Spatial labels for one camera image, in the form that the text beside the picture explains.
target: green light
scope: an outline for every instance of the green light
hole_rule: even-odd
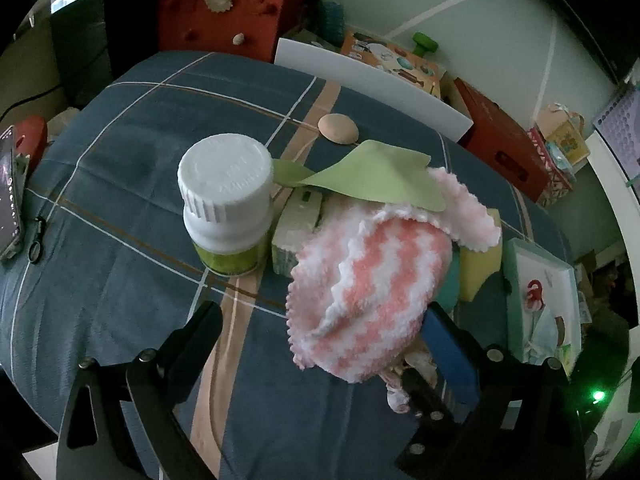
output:
[[[598,402],[600,402],[602,399],[604,399],[604,397],[605,397],[605,393],[604,393],[604,392],[601,392],[601,391],[597,391],[597,392],[594,392],[594,393],[593,393],[592,397],[593,397],[593,403],[594,403],[594,404],[597,404],[597,403],[598,403]]]

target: green paper leaf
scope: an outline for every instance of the green paper leaf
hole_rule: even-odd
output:
[[[296,162],[274,161],[275,180],[281,186],[318,186],[362,200],[443,211],[446,204],[440,187],[426,171],[430,161],[424,153],[365,140],[318,173]]]
[[[300,181],[313,175],[314,172],[299,162],[275,158],[273,160],[273,181],[283,187],[304,186]]]

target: yellow sponge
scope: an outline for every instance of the yellow sponge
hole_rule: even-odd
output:
[[[488,209],[487,212],[500,226],[500,212],[497,209]],[[486,279],[500,270],[501,263],[502,237],[495,247],[485,253],[460,247],[460,301],[473,301]]]

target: smartphone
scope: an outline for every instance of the smartphone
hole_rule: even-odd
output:
[[[15,182],[14,128],[0,136],[0,260],[15,253],[22,238]]]

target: orange box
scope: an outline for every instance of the orange box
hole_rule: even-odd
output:
[[[440,99],[438,66],[395,43],[348,31],[340,54],[401,77]]]

